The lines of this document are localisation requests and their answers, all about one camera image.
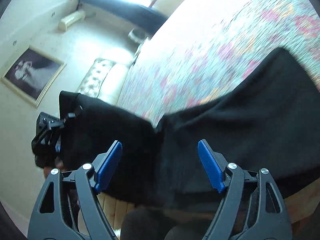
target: dark pants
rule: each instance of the dark pants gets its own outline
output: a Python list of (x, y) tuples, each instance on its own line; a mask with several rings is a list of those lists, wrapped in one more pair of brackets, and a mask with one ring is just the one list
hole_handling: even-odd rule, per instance
[(121, 240), (202, 240), (211, 220), (179, 224), (160, 211), (139, 208), (129, 212), (122, 223)]

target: person's hand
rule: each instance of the person's hand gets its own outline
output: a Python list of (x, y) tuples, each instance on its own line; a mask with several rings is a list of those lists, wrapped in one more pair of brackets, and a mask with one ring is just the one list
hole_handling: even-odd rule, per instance
[[(63, 166), (63, 162), (62, 161), (59, 161), (57, 164), (56, 164), (56, 168), (58, 168), (61, 172), (65, 172), (67, 171), (67, 169)], [(50, 171), (52, 170), (53, 168), (52, 167), (44, 167), (43, 169), (43, 174), (44, 174), (44, 177), (47, 178)]]

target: blue silicone tip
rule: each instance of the blue silicone tip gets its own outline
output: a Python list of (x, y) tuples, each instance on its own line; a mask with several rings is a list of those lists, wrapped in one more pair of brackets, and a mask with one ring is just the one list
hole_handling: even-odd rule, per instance
[(117, 142), (110, 152), (109, 156), (97, 172), (96, 185), (93, 190), (96, 194), (99, 194), (102, 190), (106, 189), (109, 185), (111, 177), (115, 173), (122, 155), (122, 145)]
[(198, 155), (212, 187), (217, 189), (218, 192), (221, 193), (226, 187), (223, 184), (222, 170), (219, 168), (209, 148), (202, 140), (198, 143)]

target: bed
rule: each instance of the bed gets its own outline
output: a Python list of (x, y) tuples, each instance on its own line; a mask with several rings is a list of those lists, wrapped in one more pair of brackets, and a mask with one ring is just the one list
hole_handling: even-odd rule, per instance
[[(232, 91), (276, 47), (320, 90), (320, 19), (309, 0), (185, 0), (141, 50), (117, 106), (156, 125)], [(319, 187), (286, 200), (292, 222), (314, 211)]]

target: picture frame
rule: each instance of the picture frame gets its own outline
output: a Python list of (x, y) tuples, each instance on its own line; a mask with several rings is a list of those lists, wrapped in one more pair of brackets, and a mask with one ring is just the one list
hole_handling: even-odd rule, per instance
[(19, 97), (38, 108), (66, 64), (30, 45), (22, 46), (7, 61), (1, 81)]

